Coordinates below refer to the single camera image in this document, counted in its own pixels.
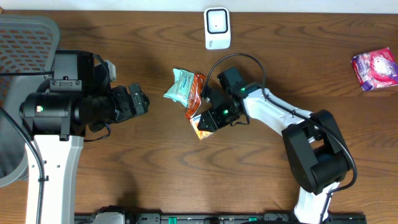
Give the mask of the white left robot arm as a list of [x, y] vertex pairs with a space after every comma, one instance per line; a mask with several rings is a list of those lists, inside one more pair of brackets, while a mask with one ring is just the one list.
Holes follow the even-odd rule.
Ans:
[[114, 65], [81, 50], [56, 50], [52, 77], [20, 106], [28, 131], [26, 223], [73, 223], [76, 173], [86, 130], [147, 113], [149, 98], [137, 83], [111, 87]]

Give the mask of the purple pink pad package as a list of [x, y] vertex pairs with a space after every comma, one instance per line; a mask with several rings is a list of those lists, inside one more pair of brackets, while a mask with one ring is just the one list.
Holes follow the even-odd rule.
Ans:
[[356, 55], [351, 65], [363, 91], [397, 85], [397, 62], [389, 47]]

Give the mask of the small orange snack packet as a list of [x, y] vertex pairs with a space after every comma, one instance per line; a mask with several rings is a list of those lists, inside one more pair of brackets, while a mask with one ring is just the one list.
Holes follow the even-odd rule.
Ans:
[[211, 136], [213, 134], [213, 132], [210, 131], [201, 131], [198, 129], [198, 124], [200, 121], [201, 115], [195, 115], [193, 117], [190, 118], [190, 124], [192, 125], [192, 128], [194, 129], [196, 135], [198, 136], [199, 140], [208, 138], [209, 136]]

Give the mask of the red orange snack bag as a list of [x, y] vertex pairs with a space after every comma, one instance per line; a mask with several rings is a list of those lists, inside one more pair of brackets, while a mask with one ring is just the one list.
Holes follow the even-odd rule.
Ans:
[[190, 95], [188, 98], [187, 110], [185, 117], [191, 119], [194, 117], [195, 113], [201, 106], [201, 91], [203, 90], [203, 85], [206, 80], [206, 76], [201, 73], [194, 74], [193, 83], [190, 90]]

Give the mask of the teal wipes packet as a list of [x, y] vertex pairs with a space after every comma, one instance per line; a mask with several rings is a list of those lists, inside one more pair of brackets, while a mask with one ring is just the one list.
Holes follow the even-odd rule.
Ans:
[[194, 74], [178, 68], [174, 68], [173, 73], [174, 84], [164, 94], [164, 98], [170, 98], [174, 102], [179, 102], [187, 107]]

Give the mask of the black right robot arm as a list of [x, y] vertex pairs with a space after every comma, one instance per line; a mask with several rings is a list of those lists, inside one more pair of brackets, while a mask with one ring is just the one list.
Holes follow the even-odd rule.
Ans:
[[290, 170], [300, 186], [294, 215], [301, 223], [324, 223], [335, 192], [349, 171], [356, 172], [350, 154], [333, 115], [302, 110], [281, 100], [260, 83], [248, 83], [232, 67], [217, 76], [221, 89], [203, 86], [201, 96], [212, 107], [200, 115], [198, 129], [211, 133], [238, 124], [245, 116], [256, 119], [279, 134], [284, 142]]

